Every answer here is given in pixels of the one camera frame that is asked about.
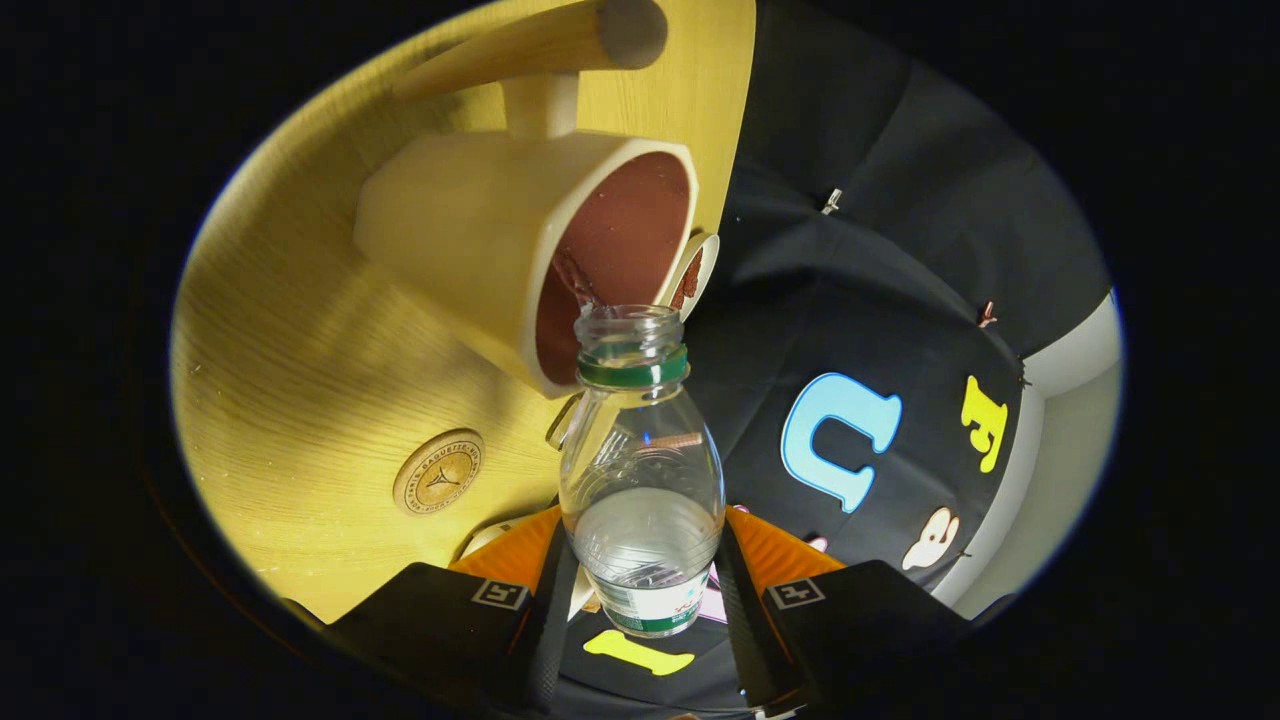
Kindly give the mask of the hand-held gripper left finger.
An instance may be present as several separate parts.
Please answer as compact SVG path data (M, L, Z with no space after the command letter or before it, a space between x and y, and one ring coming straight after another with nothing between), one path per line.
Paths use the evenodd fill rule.
M579 570L552 505L443 568L412 562L325 621L314 659L396 716L548 716Z

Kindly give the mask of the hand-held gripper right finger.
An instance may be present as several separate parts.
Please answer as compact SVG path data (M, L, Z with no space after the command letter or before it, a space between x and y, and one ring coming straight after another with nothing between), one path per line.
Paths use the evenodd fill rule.
M759 716L876 715L974 630L887 562L846 565L728 509L716 555L748 706Z

